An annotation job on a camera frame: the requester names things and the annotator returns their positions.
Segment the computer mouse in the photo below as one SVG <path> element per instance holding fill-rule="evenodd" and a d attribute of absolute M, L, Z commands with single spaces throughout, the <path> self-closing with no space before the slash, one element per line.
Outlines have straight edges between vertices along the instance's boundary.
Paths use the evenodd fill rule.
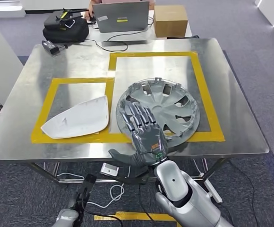
<path fill-rule="evenodd" d="M 89 13 L 89 17 L 90 17 L 90 21 L 91 21 L 91 22 L 96 22 L 96 17 L 94 15 L 94 13 L 93 13 L 93 17 L 91 17 L 91 16 L 90 15 L 90 13 Z"/>

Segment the floor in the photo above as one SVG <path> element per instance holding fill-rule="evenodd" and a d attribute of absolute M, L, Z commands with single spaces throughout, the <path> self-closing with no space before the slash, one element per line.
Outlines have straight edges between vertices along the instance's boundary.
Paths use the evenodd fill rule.
<path fill-rule="evenodd" d="M 254 0 L 156 0 L 157 4 L 183 4 L 192 34 L 215 37 L 226 50 L 272 150 L 268 155 L 233 161 L 250 176 L 255 187 L 254 207 L 260 227 L 274 226 L 274 29 Z M 20 19 L 0 19 L 0 31 L 18 56 L 30 55 L 42 40 L 42 23 L 48 15 L 26 15 Z M 178 165 L 195 174 L 190 160 L 176 160 Z M 214 160 L 208 160 L 212 165 Z M 83 174 L 98 172 L 100 164 L 63 163 L 62 171 Z M 229 164 L 214 174 L 211 182 L 233 216 L 235 226 L 256 226 L 251 210 L 252 188 L 243 175 Z M 51 226 L 60 209 L 66 206 L 76 187 L 60 187 L 37 175 L 24 164 L 0 164 L 0 226 Z M 109 201 L 109 185 L 96 185 L 91 200 Z M 155 188 L 143 188 L 143 202 L 149 212 L 162 212 L 156 206 Z M 119 201 L 102 210 L 140 212 L 136 198 L 137 188 L 126 186 Z M 225 218 L 226 210 L 220 208 Z M 86 215 L 85 226 L 118 226 L 115 221 L 94 221 Z M 125 226 L 152 226 L 149 221 L 125 221 Z M 176 226 L 158 222 L 156 226 Z"/>

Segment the silver laptop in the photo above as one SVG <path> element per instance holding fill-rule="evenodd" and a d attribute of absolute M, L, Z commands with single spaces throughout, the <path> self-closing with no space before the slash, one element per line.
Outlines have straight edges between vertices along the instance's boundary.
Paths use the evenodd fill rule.
<path fill-rule="evenodd" d="M 147 27 L 149 1 L 94 4 L 101 33 L 142 31 Z"/>

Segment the black bag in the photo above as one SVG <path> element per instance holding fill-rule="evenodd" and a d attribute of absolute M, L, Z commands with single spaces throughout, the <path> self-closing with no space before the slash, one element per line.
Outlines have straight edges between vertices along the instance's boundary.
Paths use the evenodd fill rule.
<path fill-rule="evenodd" d="M 76 18 L 74 20 L 75 23 L 73 26 L 71 26 L 73 21 L 67 22 L 68 26 L 71 26 L 71 28 L 66 27 L 60 30 L 48 30 L 44 28 L 42 34 L 44 34 L 46 40 L 49 40 L 54 44 L 84 42 L 89 34 L 88 24 L 83 18 Z"/>

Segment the robotic arm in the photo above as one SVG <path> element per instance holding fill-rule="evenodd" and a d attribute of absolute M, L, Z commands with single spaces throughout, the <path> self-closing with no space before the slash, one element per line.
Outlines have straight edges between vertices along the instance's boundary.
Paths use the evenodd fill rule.
<path fill-rule="evenodd" d="M 122 101 L 121 114 L 131 132 L 136 153 L 109 152 L 120 162 L 131 166 L 149 166 L 158 179 L 156 201 L 183 227 L 232 227 L 223 219 L 211 197 L 174 161 L 168 160 L 168 143 L 154 115 L 137 102 Z M 125 109 L 130 109 L 134 124 Z"/>
<path fill-rule="evenodd" d="M 87 205 L 96 179 L 96 176 L 88 174 L 76 197 L 69 201 L 69 208 L 59 212 L 52 227 L 81 227 L 84 219 L 84 207 Z"/>

